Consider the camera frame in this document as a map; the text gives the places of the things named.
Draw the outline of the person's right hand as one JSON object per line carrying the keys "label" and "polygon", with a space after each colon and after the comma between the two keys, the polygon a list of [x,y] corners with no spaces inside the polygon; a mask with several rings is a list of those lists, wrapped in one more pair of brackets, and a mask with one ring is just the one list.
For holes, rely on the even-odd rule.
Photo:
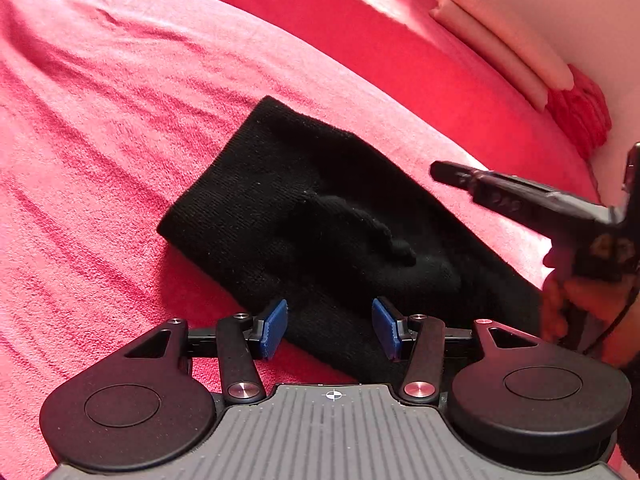
{"label": "person's right hand", "polygon": [[[567,333],[562,315],[568,301],[579,310],[588,312],[605,326],[610,326],[623,311],[631,289],[637,284],[633,275],[625,275],[620,282],[607,283],[580,276],[561,278],[561,270],[572,254],[565,247],[552,247],[544,256],[544,266],[553,269],[541,289],[540,332],[546,341],[555,342]],[[601,344],[601,359],[622,368],[639,354],[639,298],[629,308],[620,324]]]}

